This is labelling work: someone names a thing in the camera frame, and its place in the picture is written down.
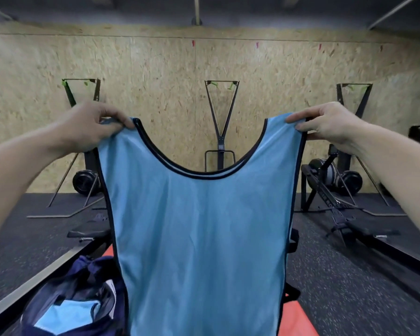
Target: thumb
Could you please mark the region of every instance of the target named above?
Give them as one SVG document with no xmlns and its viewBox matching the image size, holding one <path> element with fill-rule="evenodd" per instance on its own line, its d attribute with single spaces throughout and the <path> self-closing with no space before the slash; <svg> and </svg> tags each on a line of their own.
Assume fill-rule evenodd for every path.
<svg viewBox="0 0 420 336">
<path fill-rule="evenodd" d="M 320 121 L 321 121 L 322 117 L 318 116 L 317 118 L 314 118 L 312 120 L 303 122 L 303 123 L 299 123 L 296 125 L 296 130 L 300 131 L 300 132 L 308 132 L 308 131 L 314 131 L 317 130 L 317 128 L 319 127 Z"/>
<path fill-rule="evenodd" d="M 110 124 L 100 124 L 100 135 L 101 138 L 108 138 L 113 134 L 120 132 L 123 129 L 124 125 L 121 123 L 110 123 Z"/>
</svg>

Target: orange mat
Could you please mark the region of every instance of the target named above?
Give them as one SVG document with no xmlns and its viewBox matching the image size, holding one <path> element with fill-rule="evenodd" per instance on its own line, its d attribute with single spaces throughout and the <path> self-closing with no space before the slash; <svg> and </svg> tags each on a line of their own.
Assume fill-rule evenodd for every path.
<svg viewBox="0 0 420 336">
<path fill-rule="evenodd" d="M 112 245 L 103 256 L 114 256 Z M 319 336 L 299 302 L 292 301 L 283 305 L 283 315 L 278 336 Z"/>
</svg>

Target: finger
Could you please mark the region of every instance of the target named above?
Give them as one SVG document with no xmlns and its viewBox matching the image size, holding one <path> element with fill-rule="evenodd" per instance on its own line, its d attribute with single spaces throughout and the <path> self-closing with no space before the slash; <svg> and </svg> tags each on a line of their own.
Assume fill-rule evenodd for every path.
<svg viewBox="0 0 420 336">
<path fill-rule="evenodd" d="M 100 124 L 100 138 L 108 138 L 113 134 L 120 132 L 124 128 L 121 123 Z"/>
<path fill-rule="evenodd" d="M 321 107 L 322 105 L 317 105 L 313 107 L 308 107 L 300 112 L 292 113 L 290 116 L 286 117 L 285 122 L 287 122 L 288 124 L 291 124 L 305 118 L 317 117 L 320 115 Z"/>
<path fill-rule="evenodd" d="M 310 121 L 305 121 L 296 125 L 296 130 L 300 132 L 308 132 L 317 130 L 320 122 L 320 117 L 314 118 Z"/>
<path fill-rule="evenodd" d="M 131 118 L 125 115 L 122 111 L 120 111 L 115 106 L 100 103 L 100 115 L 101 116 L 109 116 L 111 118 L 117 119 L 120 123 L 126 126 L 128 129 L 134 129 L 135 125 Z"/>
<path fill-rule="evenodd" d="M 325 140 L 318 132 L 308 133 L 306 140 Z"/>
</svg>

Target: forearm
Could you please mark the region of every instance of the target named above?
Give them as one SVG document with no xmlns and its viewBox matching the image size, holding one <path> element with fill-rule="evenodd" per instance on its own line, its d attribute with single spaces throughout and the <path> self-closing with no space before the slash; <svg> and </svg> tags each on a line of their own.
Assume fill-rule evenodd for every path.
<svg viewBox="0 0 420 336">
<path fill-rule="evenodd" d="M 0 144 L 0 226 L 36 176 L 63 156 L 58 142 L 47 127 Z"/>
<path fill-rule="evenodd" d="M 420 229 L 420 144 L 371 124 L 353 135 L 355 154 L 376 173 Z"/>
</svg>

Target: ceiling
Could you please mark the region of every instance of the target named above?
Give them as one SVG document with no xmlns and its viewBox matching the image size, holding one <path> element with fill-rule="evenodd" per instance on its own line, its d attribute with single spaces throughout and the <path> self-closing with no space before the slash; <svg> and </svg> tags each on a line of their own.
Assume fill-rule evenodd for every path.
<svg viewBox="0 0 420 336">
<path fill-rule="evenodd" d="M 204 25 L 278 28 L 366 28 L 403 0 L 200 0 Z M 115 8 L 92 0 L 0 0 L 0 10 L 21 21 L 63 23 L 139 23 L 190 25 L 194 0 L 115 0 Z M 415 0 L 379 28 L 420 32 L 420 0 Z"/>
</svg>

